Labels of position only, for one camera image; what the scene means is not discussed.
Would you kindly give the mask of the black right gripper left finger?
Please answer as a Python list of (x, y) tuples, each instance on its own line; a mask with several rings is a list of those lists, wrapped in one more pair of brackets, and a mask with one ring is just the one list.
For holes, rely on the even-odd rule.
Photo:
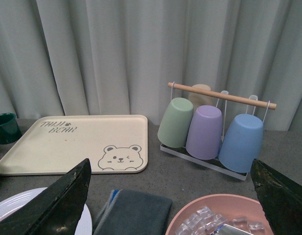
[(73, 235), (88, 197), (92, 169), (85, 158), (0, 222), (0, 235)]

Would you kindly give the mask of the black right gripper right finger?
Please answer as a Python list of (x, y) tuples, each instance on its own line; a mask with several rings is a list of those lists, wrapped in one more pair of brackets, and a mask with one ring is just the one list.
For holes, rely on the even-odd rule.
[(302, 235), (302, 186), (258, 159), (251, 178), (273, 234)]

